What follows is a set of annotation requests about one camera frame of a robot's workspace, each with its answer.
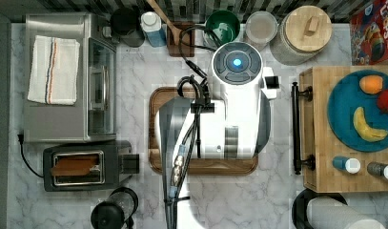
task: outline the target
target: wooden tray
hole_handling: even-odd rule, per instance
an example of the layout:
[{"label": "wooden tray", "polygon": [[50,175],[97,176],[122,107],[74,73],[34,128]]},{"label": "wooden tray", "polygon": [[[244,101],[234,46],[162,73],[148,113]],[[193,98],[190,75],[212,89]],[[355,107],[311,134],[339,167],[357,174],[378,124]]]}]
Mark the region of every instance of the wooden tray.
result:
[{"label": "wooden tray", "polygon": [[[184,95],[194,97],[194,90],[185,89]],[[176,88],[163,87],[155,90],[150,97],[149,109],[149,162],[152,169],[161,174],[161,159],[154,135],[154,119],[158,109],[172,98],[179,96]],[[190,161],[190,175],[245,176],[252,173],[258,165],[258,156],[252,159],[196,159]]]},{"label": "wooden tray", "polygon": [[[366,168],[372,161],[388,163],[388,148],[363,153],[343,144],[328,122],[327,103],[331,91],[343,77],[360,70],[388,74],[388,66],[313,67],[300,74],[299,90],[313,87],[313,101],[299,100],[302,158],[316,157],[316,169],[303,167],[304,186],[317,193],[354,193],[388,191],[388,180],[370,175]],[[350,175],[333,167],[334,156],[353,157],[360,161],[360,171]]]}]

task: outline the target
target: canister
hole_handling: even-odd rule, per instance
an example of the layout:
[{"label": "canister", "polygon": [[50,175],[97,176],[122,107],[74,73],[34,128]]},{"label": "canister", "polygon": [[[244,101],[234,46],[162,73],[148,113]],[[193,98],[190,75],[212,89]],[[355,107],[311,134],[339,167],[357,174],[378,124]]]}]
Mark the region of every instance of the canister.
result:
[{"label": "canister", "polygon": [[[237,41],[240,34],[240,21],[237,16],[228,10],[213,12],[205,22],[205,27],[214,32],[221,44]],[[216,43],[206,32],[203,33],[204,45],[216,48]]]},{"label": "canister", "polygon": [[388,179],[388,164],[371,162],[368,164],[367,170],[370,175]]},{"label": "canister", "polygon": [[322,9],[304,6],[290,12],[270,42],[271,53],[281,64],[295,66],[312,58],[327,46],[333,27]]},{"label": "canister", "polygon": [[155,12],[143,13],[140,25],[153,47],[167,45],[166,33],[161,28],[161,18]]},{"label": "canister", "polygon": [[245,24],[244,42],[261,51],[274,39],[277,33],[277,22],[267,11],[257,11],[248,18]]},{"label": "canister", "polygon": [[349,158],[347,156],[335,156],[333,158],[333,166],[350,174],[356,174],[360,170],[359,160],[356,158]]},{"label": "canister", "polygon": [[119,37],[130,47],[143,45],[145,37],[139,25],[138,10],[122,8],[111,15],[112,36]]}]

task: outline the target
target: cereal box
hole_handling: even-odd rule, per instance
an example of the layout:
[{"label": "cereal box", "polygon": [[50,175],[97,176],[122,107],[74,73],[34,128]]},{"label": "cereal box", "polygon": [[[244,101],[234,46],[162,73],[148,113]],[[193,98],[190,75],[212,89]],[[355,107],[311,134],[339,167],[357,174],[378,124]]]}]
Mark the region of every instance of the cereal box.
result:
[{"label": "cereal box", "polygon": [[388,64],[388,0],[374,1],[350,23],[352,64]]}]

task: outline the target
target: green bowl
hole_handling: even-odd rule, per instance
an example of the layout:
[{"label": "green bowl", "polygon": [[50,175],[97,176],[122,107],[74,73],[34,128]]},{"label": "green bowl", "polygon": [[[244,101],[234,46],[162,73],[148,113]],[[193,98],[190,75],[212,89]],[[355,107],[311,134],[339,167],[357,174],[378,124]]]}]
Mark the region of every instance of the green bowl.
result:
[{"label": "green bowl", "polygon": [[[234,41],[240,33],[240,21],[234,13],[227,10],[218,10],[206,20],[205,27],[214,31],[220,39],[221,45]],[[213,46],[214,41],[205,35],[206,42]]]}]

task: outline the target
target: metal handle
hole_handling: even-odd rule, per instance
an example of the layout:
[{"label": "metal handle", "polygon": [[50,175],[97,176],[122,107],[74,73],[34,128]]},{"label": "metal handle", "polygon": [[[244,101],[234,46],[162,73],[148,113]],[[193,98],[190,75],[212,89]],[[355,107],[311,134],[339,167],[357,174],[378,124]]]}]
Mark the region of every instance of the metal handle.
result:
[{"label": "metal handle", "polygon": [[313,100],[313,88],[307,87],[304,92],[298,91],[297,82],[292,86],[292,125],[293,125],[293,138],[294,138],[294,167],[295,173],[300,175],[301,166],[306,165],[310,170],[315,170],[316,159],[313,155],[309,155],[306,160],[302,160],[300,156],[300,124],[299,124],[299,108],[298,98],[305,97],[307,101]]},{"label": "metal handle", "polygon": [[108,75],[108,67],[102,66],[102,76],[103,76],[103,88],[104,92],[102,93],[102,97],[104,100],[104,111],[108,110],[108,97],[110,93],[110,79]]}]

